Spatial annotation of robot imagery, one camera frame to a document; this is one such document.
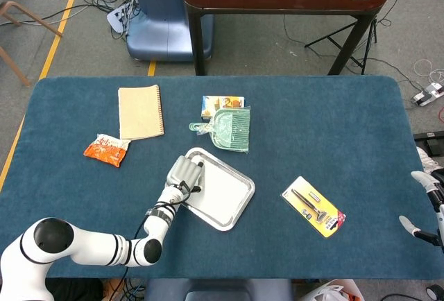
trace dustpan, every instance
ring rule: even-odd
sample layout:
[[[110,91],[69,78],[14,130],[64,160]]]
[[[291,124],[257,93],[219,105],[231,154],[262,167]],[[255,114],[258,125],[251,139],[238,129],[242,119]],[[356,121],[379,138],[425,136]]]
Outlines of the dustpan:
[[[199,135],[209,133],[213,144],[223,150],[248,152],[250,109],[219,109],[209,123],[190,123]]]

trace white tray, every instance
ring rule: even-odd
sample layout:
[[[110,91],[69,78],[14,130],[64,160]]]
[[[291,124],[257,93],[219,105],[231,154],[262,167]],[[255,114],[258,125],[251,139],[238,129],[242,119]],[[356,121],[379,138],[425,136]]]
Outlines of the white tray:
[[[204,169],[197,184],[202,191],[193,193],[185,207],[217,230],[232,229],[253,197],[255,183],[202,148],[192,148],[185,157],[202,161]]]

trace spiral notebook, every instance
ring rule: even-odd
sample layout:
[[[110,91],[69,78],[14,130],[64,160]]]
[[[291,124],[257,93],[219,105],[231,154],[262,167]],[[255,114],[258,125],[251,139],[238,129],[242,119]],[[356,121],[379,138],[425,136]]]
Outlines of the spiral notebook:
[[[119,88],[120,139],[164,134],[159,86]]]

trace blue table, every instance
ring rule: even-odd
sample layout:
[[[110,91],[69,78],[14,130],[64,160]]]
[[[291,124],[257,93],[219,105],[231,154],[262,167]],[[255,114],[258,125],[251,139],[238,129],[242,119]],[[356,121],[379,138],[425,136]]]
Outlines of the blue table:
[[[83,156],[96,133],[119,136],[117,90],[158,84],[165,135],[131,143],[121,168]],[[245,96],[250,152],[219,150],[188,124],[202,95]],[[412,238],[398,216],[436,221],[400,91],[393,79],[331,77],[47,78],[39,82],[0,193],[0,251],[45,216],[131,237],[176,158],[200,146],[251,177],[256,193],[219,232],[181,209],[158,264],[131,277],[444,277],[443,254]],[[347,215],[324,239],[280,194],[299,175]],[[64,259],[53,277],[115,277],[122,267]]]

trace tripod stand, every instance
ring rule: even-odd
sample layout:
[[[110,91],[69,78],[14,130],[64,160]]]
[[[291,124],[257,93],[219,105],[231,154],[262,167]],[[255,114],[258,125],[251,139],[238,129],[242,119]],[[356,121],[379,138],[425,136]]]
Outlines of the tripod stand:
[[[317,40],[314,40],[313,42],[310,42],[310,43],[304,45],[304,47],[307,48],[307,47],[309,47],[309,46],[311,46],[311,45],[313,45],[313,44],[315,44],[315,43],[318,43],[318,42],[320,42],[320,41],[322,41],[322,40],[327,39],[327,40],[329,40],[331,43],[333,43],[334,46],[338,47],[339,49],[342,49],[342,46],[341,46],[337,41],[335,41],[335,40],[333,39],[332,36],[333,36],[333,35],[336,35],[337,33],[342,32],[342,31],[344,31],[344,30],[346,30],[346,29],[349,29],[350,27],[353,27],[354,25],[356,25],[356,23],[357,23],[357,21],[355,21],[355,22],[353,22],[353,23],[351,23],[351,24],[349,24],[349,25],[347,25],[347,26],[344,26],[343,28],[340,28],[340,29],[338,29],[338,30],[336,30],[336,31],[334,31],[334,32],[332,32],[332,33],[330,33],[330,34],[327,34],[327,35],[325,35],[325,36],[322,36],[321,38],[319,38],[319,39],[317,39]],[[372,22],[371,22],[371,24],[370,24],[370,28],[369,28],[369,30],[368,30],[368,37],[367,37],[367,43],[366,43],[366,52],[364,53],[364,58],[363,58],[362,62],[358,61],[358,60],[357,60],[356,58],[354,58],[353,56],[350,57],[350,59],[351,59],[351,60],[352,60],[352,61],[353,61],[358,67],[360,67],[360,68],[362,69],[362,70],[361,70],[361,74],[364,74],[365,71],[366,71],[367,57],[368,57],[368,52],[370,51],[370,45],[371,45],[371,42],[372,42],[373,35],[375,36],[375,43],[377,43],[376,26],[377,26],[377,19],[376,19],[376,17],[375,17],[375,18],[372,20]]]

